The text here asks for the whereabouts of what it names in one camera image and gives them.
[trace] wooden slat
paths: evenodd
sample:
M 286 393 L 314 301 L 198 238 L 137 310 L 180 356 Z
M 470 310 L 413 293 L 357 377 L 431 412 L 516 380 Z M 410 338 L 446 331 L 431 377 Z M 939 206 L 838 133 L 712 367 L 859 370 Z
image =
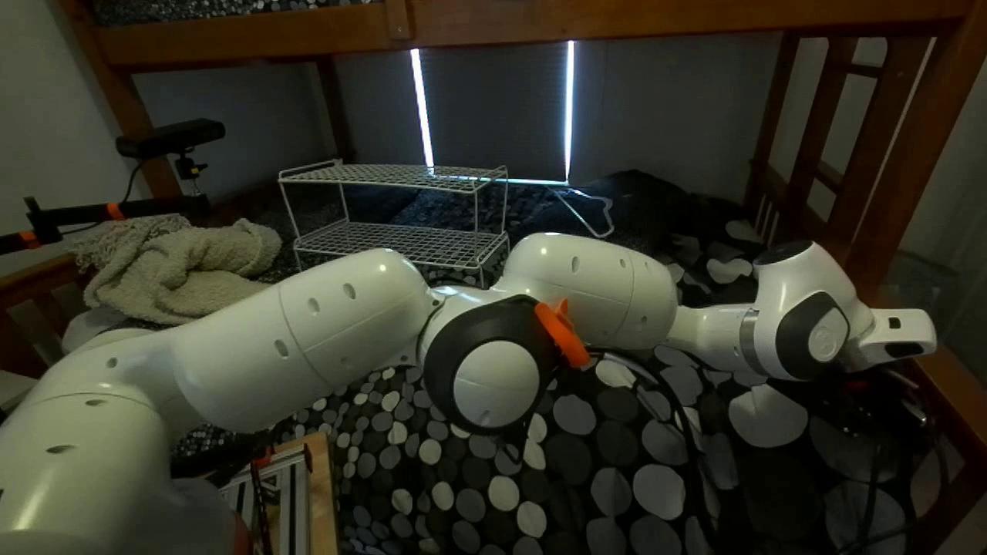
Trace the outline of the wooden slat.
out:
M 416 48 L 726 31 L 811 31 L 962 18 L 972 0 L 410 0 Z
M 915 382 L 929 393 L 939 426 L 950 436 L 969 465 L 987 465 L 987 389 L 974 372 L 950 351 L 939 349 L 929 358 L 915 358 Z
M 929 36 L 893 36 L 887 57 L 887 74 L 878 78 L 856 153 L 848 161 L 841 196 L 834 205 L 827 238 L 852 245 L 866 210 L 872 181 L 893 147 L 901 110 L 912 93 L 915 74 L 924 67 Z
M 934 505 L 915 520 L 909 552 L 939 552 L 959 520 L 980 503 L 987 487 L 984 468 L 962 465 L 939 495 Z
M 51 324 L 51 331 L 52 331 L 55 337 L 61 337 L 72 318 L 69 318 L 66 310 L 55 301 L 52 291 L 42 293 L 42 297 L 35 297 L 35 306 L 37 306 L 37 311 L 42 315 L 42 322 Z
M 278 450 L 308 450 L 308 539 L 311 555 L 336 555 L 341 552 L 341 532 L 336 532 L 336 495 L 334 495 L 334 440 L 321 431 L 307 436 L 300 440 L 286 440 Z
M 945 34 L 929 58 L 929 72 L 872 191 L 878 205 L 870 205 L 845 258 L 845 267 L 863 299 L 878 293 L 939 153 L 945 150 L 962 101 L 980 72 L 987 54 L 984 27 L 987 4 L 974 4 L 974 13 L 955 31 Z
M 368 4 L 214 22 L 123 26 L 103 27 L 97 36 L 111 67 L 200 67 L 391 51 L 390 15 L 385 4 Z
M 801 214 L 801 232 L 805 232 L 805 238 L 820 238 L 824 236 L 824 219 L 811 210 L 811 206 L 805 206 L 805 214 Z
M 967 459 L 959 478 L 912 532 L 912 552 L 934 552 L 987 489 L 987 389 L 950 349 L 939 349 L 912 364 L 939 428 Z
M 81 57 L 91 62 L 97 82 L 103 88 L 103 96 L 106 96 L 111 113 L 117 118 L 122 133 L 129 137 L 129 133 L 153 131 L 153 118 L 141 106 L 141 96 L 137 93 L 132 78 L 113 72 L 106 62 L 103 48 L 97 39 L 99 31 L 97 31 L 97 22 L 92 22 L 88 0 L 61 0 L 61 13 L 69 18 L 69 27 L 78 39 Z M 164 156 L 144 161 L 141 176 L 144 176 L 154 199 L 180 199 L 181 196 L 180 180 Z
M 815 176 L 820 180 L 820 185 L 827 185 L 830 191 L 841 191 L 841 173 L 837 166 L 830 166 L 827 161 L 820 161 L 815 166 Z
M 838 96 L 845 88 L 845 72 L 838 72 L 838 65 L 848 65 L 856 58 L 856 51 L 859 51 L 856 36 L 830 36 L 827 65 L 801 131 L 793 181 L 784 201 L 781 238 L 811 238 L 805 236 L 805 216 L 811 214 L 805 201 L 819 176 L 819 166 L 830 139 L 834 113 L 838 109 Z
M 385 0 L 385 15 L 390 15 L 390 31 L 394 39 L 413 36 L 407 0 Z
M 40 377 L 42 361 L 35 356 L 35 346 L 21 338 L 21 326 L 0 310 L 0 370 Z
M 756 205 L 763 201 L 763 185 L 767 180 L 766 171 L 770 171 L 767 163 L 770 163 L 775 133 L 779 133 L 779 122 L 781 122 L 781 110 L 784 110 L 784 96 L 786 96 L 790 80 L 793 80 L 795 57 L 798 57 L 798 36 L 795 34 L 784 34 L 784 39 L 779 48 L 779 62 L 775 62 L 767 101 L 766 101 L 760 145 L 756 145 L 752 163 L 749 163 L 749 181 L 746 181 L 746 199 L 744 199 L 746 210 L 756 210 Z
M 775 210 L 784 206 L 786 181 L 775 166 L 766 166 L 766 199 L 775 205 Z
M 73 265 L 73 255 L 55 255 L 40 265 L 30 265 L 15 276 L 0 277 L 0 310 L 30 301 L 42 293 L 52 293 L 61 284 L 78 284 L 81 271 Z

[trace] metal rack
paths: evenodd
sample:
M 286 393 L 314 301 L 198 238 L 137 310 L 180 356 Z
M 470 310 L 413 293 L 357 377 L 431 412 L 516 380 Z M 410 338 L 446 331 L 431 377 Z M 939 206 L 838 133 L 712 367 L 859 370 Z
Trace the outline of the metal rack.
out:
M 506 180 L 506 171 L 476 166 L 410 166 L 410 163 L 308 163 L 278 173 L 280 199 L 296 232 L 294 252 L 300 255 L 350 255 L 357 249 L 391 247 L 424 267 L 485 271 L 497 252 L 506 249 L 506 201 L 500 196 L 500 227 L 483 232 L 483 187 Z M 336 185 L 343 219 L 303 232 L 286 199 L 286 185 Z M 424 227 L 390 221 L 356 221 L 345 205 L 345 187 L 413 187 L 471 199 L 471 232 L 461 227 Z

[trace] wire shelf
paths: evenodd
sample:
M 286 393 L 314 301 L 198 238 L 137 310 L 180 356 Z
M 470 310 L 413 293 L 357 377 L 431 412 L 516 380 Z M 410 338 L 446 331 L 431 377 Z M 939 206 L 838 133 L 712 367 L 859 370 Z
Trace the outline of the wire shelf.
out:
M 483 271 L 506 249 L 506 236 L 381 224 L 381 221 L 330 221 L 296 238 L 296 252 L 350 255 L 357 249 L 391 247 L 430 267 Z
M 506 180 L 506 171 L 477 166 L 410 166 L 410 163 L 311 163 L 280 171 L 280 185 L 375 185 L 375 187 L 424 187 L 446 196 L 477 196 L 485 185 Z

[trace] beige cloth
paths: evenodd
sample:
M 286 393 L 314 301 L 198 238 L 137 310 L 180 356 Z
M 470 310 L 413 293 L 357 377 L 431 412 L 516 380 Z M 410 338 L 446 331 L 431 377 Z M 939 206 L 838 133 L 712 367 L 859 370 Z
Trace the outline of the beige cloth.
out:
M 113 258 L 132 258 L 141 245 L 180 227 L 192 227 L 192 221 L 180 214 L 141 216 L 141 219 L 106 221 L 92 232 L 72 238 L 69 247 L 81 271 L 91 271 L 91 267 L 99 271 Z
M 88 306 L 107 306 L 153 324 L 181 324 L 260 293 L 247 276 L 265 271 L 280 249 L 278 232 L 247 219 L 229 227 L 132 236 L 111 255 L 97 255 Z

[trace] orange part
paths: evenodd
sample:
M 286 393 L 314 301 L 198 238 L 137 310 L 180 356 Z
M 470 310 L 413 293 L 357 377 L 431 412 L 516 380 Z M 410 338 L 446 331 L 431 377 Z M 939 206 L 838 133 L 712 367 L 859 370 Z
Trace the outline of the orange part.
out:
M 25 247 L 40 247 L 40 238 L 35 232 L 19 232 Z
M 265 455 L 265 458 L 257 458 L 257 459 L 249 459 L 249 468 L 268 468 L 275 464 L 275 458 L 271 455 Z
M 128 219 L 122 205 L 106 205 L 107 219 Z
M 538 322 L 547 326 L 547 334 L 552 337 L 552 343 L 559 346 L 563 358 L 575 367 L 575 370 L 585 370 L 590 367 L 590 351 L 585 343 L 576 337 L 576 331 L 568 324 L 568 301 L 563 301 L 559 310 L 538 301 L 535 306 Z

